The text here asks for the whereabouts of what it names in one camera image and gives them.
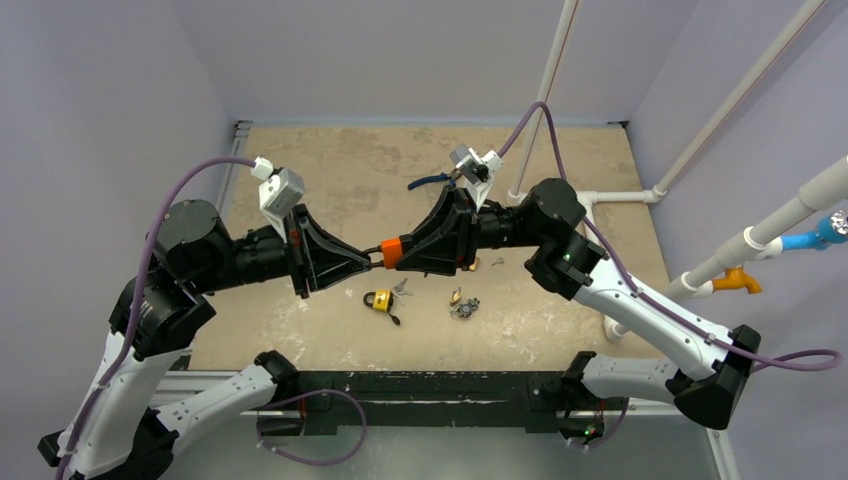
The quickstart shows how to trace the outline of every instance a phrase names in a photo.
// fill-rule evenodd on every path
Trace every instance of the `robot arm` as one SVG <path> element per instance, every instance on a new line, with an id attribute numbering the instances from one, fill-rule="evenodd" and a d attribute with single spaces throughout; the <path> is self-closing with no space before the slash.
<path id="1" fill-rule="evenodd" d="M 144 279 L 141 320 L 130 354 L 108 386 L 92 383 L 91 388 L 105 391 L 76 452 L 64 449 L 70 427 L 42 439 L 39 449 L 48 463 L 56 466 L 72 453 L 71 478 L 155 478 L 174 455 L 233 415 L 299 393 L 297 370 L 271 351 L 217 387 L 158 410 L 148 408 L 167 369 L 215 315 L 205 294 L 289 276 L 295 293 L 307 298 L 310 292 L 381 266 L 455 275 L 457 269 L 470 267 L 480 248 L 538 247 L 525 268 L 540 286 L 610 315 L 667 356 L 659 361 L 627 360 L 581 352 L 563 376 L 568 391 L 591 398 L 673 402 L 696 422 L 725 428 L 751 361 L 696 338 L 631 296 L 606 252 L 576 231 L 585 210 L 565 180 L 544 180 L 519 206 L 502 207 L 485 200 L 500 159 L 494 152 L 483 157 L 470 149 L 462 152 L 455 160 L 458 171 L 473 175 L 467 177 L 469 188 L 446 186 L 411 233 L 365 251 L 324 231 L 306 207 L 297 204 L 303 182 L 288 170 L 277 171 L 260 186 L 262 211 L 271 225 L 241 239 L 231 239 L 211 204 L 173 205 Z M 374 251 L 382 252 L 382 262 L 371 260 L 368 252 Z M 135 281 L 129 282 L 110 318 L 111 333 L 95 378 L 120 350 Z M 637 285 L 715 338 L 756 351 L 759 335 L 747 327 L 729 331 L 695 317 L 641 282 Z"/>

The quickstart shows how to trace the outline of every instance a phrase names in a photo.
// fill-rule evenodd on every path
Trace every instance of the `lavender wall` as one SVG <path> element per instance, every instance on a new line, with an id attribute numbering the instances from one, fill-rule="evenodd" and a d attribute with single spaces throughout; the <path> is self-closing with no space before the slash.
<path id="1" fill-rule="evenodd" d="M 46 478 L 154 208 L 231 131 L 166 0 L 6 2 L 0 58 L 0 476 Z"/>
<path id="2" fill-rule="evenodd" d="M 535 98 L 563 0 L 173 3 L 236 118 L 492 124 Z M 696 3 L 581 2 L 558 119 L 630 118 Z"/>
<path id="3" fill-rule="evenodd" d="M 699 2 L 628 128 L 645 186 L 662 176 L 800 4 Z M 848 154 L 845 45 L 846 3 L 829 2 L 653 208 L 670 274 L 700 263 Z M 837 247 L 750 263 L 746 270 L 764 293 L 721 292 L 688 306 L 728 326 L 755 327 L 764 336 L 761 352 L 768 355 L 818 347 L 844 351 L 845 259 L 845 247 Z M 756 375 L 730 428 L 743 477 L 844 478 L 846 404 L 845 366 L 818 374 L 769 369 Z"/>

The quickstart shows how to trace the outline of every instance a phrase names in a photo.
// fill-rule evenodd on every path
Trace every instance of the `yellow padlock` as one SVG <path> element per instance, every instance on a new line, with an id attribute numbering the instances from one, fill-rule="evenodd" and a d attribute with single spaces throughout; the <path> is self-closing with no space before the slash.
<path id="1" fill-rule="evenodd" d="M 362 297 L 362 303 L 377 310 L 384 312 L 392 318 L 395 325 L 400 326 L 400 319 L 392 315 L 390 311 L 394 305 L 394 298 L 391 290 L 377 290 L 376 292 L 368 292 Z"/>

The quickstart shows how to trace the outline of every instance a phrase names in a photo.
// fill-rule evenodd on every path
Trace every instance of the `stained floor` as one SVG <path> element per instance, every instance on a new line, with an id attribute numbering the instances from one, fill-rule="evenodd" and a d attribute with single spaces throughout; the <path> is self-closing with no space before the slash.
<path id="1" fill-rule="evenodd" d="M 302 202 L 316 221 L 364 249 L 410 232 L 432 208 L 441 185 L 408 191 L 410 181 L 450 171 L 448 153 L 459 144 L 485 153 L 500 148 L 510 133 L 510 128 L 253 127 L 245 155 L 265 156 L 300 174 L 306 184 Z M 563 128 L 558 135 L 576 189 L 641 188 L 623 130 Z M 490 196 L 496 201 L 505 203 L 521 141 L 497 173 Z M 247 169 L 239 175 L 226 221 L 234 237 L 266 224 L 257 181 Z M 540 135 L 523 189 L 552 176 L 557 169 L 550 140 Z M 599 205 L 595 217 L 631 272 L 654 287 L 668 282 L 645 205 Z M 199 332 L 191 369 L 238 370 L 268 349 L 313 370 L 563 370 L 580 350 L 659 356 L 634 335 L 611 344 L 599 313 L 538 287 L 523 268 L 533 251 L 480 251 L 481 267 L 455 277 L 375 270 L 305 301 L 285 279 L 220 292 L 211 298 L 218 315 Z M 492 266 L 498 257 L 504 263 Z M 407 277 L 413 296 L 394 310 L 401 327 L 362 304 L 365 292 L 391 288 Z M 449 314 L 457 287 L 481 302 L 468 320 Z"/>

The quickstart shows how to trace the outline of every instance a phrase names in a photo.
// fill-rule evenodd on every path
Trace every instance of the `blue pipe fitting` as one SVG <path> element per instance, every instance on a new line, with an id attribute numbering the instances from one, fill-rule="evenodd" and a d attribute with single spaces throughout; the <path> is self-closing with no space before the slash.
<path id="1" fill-rule="evenodd" d="M 848 213 L 837 210 L 819 220 L 814 230 L 799 235 L 783 235 L 780 240 L 784 251 L 825 250 L 831 245 L 848 242 Z"/>

